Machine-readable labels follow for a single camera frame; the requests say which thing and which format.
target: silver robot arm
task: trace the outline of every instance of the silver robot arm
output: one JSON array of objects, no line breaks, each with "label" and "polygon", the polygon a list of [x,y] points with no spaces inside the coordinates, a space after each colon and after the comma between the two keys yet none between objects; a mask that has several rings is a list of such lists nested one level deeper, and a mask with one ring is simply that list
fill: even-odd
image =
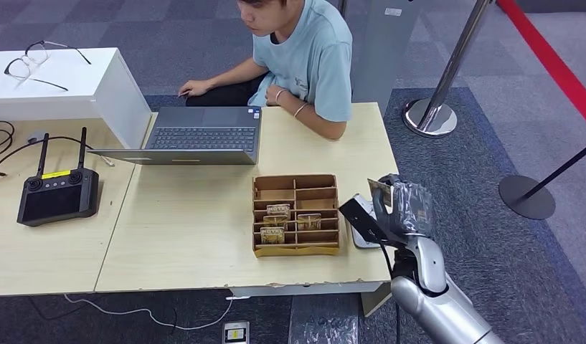
[{"label": "silver robot arm", "polygon": [[[398,204],[393,187],[404,182],[396,175],[388,175],[379,183],[372,189],[373,215],[367,211],[367,201],[358,194],[339,210],[365,241],[380,244],[385,256],[384,246],[397,249],[390,271],[394,301],[437,344],[503,344],[445,271],[438,244],[422,234],[430,228],[431,216],[427,214],[431,201],[427,199],[431,195],[425,189],[417,191],[418,185],[409,183],[406,194],[396,198],[407,203]],[[386,204],[393,206],[392,212],[387,211]],[[413,223],[402,223],[401,216]]]},{"label": "silver robot arm", "polygon": [[412,237],[397,251],[393,272],[392,298],[435,343],[504,343],[447,274],[431,239]]}]

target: cardboard organizer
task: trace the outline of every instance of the cardboard organizer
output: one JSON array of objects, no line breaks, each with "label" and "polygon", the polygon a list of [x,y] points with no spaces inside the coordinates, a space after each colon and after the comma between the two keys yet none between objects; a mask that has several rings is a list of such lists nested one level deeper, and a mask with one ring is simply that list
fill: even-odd
[{"label": "cardboard organizer", "polygon": [[[289,204],[284,244],[262,244],[267,206]],[[261,176],[252,182],[252,250],[257,257],[339,253],[339,210],[334,175]],[[298,230],[298,214],[320,214],[321,228]]]}]

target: bracelet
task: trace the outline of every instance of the bracelet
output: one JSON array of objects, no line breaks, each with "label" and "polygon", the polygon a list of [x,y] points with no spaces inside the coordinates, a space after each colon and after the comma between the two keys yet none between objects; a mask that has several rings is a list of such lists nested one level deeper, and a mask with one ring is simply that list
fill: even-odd
[{"label": "bracelet", "polygon": [[282,89],[282,90],[279,90],[278,93],[275,94],[275,103],[276,104],[278,104],[278,97],[280,97],[280,94],[284,91],[286,91],[286,90]]},{"label": "bracelet", "polygon": [[300,108],[299,110],[297,110],[297,112],[295,113],[295,115],[293,115],[294,118],[297,118],[297,115],[304,109],[304,107],[306,107],[308,105],[307,102],[305,102]]}]

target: yellow label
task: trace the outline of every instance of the yellow label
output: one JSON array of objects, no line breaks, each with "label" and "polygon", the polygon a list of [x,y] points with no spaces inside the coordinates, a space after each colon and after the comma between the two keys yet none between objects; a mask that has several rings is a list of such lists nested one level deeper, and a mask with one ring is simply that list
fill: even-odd
[{"label": "yellow label", "polygon": [[236,329],[227,331],[227,339],[242,339],[244,338],[244,329]]},{"label": "yellow label", "polygon": [[66,170],[66,171],[60,171],[60,172],[54,172],[54,173],[48,173],[48,174],[43,174],[42,175],[42,179],[50,179],[50,178],[56,178],[56,177],[62,177],[62,176],[68,176],[71,174],[71,170]]}]

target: man's hair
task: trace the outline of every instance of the man's hair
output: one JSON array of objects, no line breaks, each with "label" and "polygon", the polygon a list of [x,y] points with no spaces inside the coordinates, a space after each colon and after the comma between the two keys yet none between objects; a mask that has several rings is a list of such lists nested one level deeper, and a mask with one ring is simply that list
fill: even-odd
[{"label": "man's hair", "polygon": [[[254,6],[262,6],[266,2],[275,1],[275,0],[240,0],[240,1],[245,2],[247,4],[250,4],[250,5],[254,5]],[[279,0],[279,1],[280,1],[280,5],[286,6],[286,0]]]}]

